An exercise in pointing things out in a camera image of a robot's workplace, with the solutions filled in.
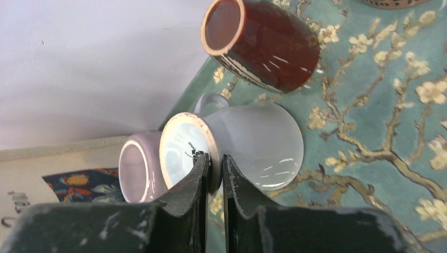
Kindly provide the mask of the teal floral tray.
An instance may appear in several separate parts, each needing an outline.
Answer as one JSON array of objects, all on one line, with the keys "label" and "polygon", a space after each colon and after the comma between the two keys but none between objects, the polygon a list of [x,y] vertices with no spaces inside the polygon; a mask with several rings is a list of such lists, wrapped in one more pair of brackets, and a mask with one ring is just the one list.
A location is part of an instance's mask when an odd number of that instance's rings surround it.
[{"label": "teal floral tray", "polygon": [[276,1],[322,50],[297,91],[276,94],[207,60],[173,107],[216,92],[232,105],[272,101],[297,120],[301,172],[271,196],[288,206],[375,207],[415,252],[446,252],[446,1],[379,9],[365,1]]}]

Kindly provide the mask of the dark brown mug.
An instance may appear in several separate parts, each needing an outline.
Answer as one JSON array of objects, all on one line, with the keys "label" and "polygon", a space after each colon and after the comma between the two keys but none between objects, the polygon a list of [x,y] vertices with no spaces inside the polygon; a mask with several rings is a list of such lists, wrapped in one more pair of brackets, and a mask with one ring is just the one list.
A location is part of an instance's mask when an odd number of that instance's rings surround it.
[{"label": "dark brown mug", "polygon": [[268,1],[214,1],[200,35],[207,54],[223,67],[277,93],[304,85],[320,58],[316,33]]}]

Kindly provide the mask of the cream canvas tote bag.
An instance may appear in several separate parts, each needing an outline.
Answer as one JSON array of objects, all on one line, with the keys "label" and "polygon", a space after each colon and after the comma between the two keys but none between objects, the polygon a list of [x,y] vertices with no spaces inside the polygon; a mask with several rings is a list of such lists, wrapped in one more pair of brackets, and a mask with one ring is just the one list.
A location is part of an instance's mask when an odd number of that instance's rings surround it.
[{"label": "cream canvas tote bag", "polygon": [[118,160],[127,137],[1,151],[1,241],[28,207],[118,202]]}]

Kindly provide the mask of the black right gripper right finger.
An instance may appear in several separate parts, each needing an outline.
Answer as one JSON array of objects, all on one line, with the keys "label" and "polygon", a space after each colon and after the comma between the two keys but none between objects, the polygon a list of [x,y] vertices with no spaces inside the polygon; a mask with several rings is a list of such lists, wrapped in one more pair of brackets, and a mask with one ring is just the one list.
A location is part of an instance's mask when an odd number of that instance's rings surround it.
[{"label": "black right gripper right finger", "polygon": [[222,175],[227,252],[427,252],[382,210],[282,206],[229,155]]}]

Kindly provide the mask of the white footed mug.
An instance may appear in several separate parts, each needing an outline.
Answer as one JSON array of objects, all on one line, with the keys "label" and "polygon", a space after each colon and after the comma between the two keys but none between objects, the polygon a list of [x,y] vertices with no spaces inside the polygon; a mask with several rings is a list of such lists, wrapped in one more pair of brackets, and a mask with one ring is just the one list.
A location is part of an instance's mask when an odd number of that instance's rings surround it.
[{"label": "white footed mug", "polygon": [[188,175],[203,154],[210,159],[210,194],[221,186],[224,155],[257,188],[273,191],[300,171],[304,140],[296,120],[276,103],[231,106],[221,94],[205,93],[193,112],[174,115],[162,131],[159,158],[167,187]]}]

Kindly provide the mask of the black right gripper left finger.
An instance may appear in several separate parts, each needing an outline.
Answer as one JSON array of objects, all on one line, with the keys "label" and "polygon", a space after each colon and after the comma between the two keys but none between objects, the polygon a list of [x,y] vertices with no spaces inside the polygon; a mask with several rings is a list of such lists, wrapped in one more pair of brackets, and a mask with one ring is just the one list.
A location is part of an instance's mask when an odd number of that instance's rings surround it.
[{"label": "black right gripper left finger", "polygon": [[209,156],[148,203],[45,203],[21,214],[1,252],[205,252]]}]

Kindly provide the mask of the lilac mug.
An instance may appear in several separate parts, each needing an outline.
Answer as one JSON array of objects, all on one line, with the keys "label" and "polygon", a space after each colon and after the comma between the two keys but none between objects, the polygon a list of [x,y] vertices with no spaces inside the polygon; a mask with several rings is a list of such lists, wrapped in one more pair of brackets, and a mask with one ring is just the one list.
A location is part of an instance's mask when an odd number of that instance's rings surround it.
[{"label": "lilac mug", "polygon": [[119,184],[126,202],[151,202],[168,191],[159,158],[161,132],[127,138],[119,157]]}]

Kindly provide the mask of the terracotta pink mug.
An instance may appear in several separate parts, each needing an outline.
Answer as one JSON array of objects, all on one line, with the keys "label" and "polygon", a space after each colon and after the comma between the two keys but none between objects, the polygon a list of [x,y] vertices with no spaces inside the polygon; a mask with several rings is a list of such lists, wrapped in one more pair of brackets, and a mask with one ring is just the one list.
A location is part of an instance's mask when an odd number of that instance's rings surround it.
[{"label": "terracotta pink mug", "polygon": [[402,9],[423,4],[429,0],[363,0],[367,5],[381,9]]}]

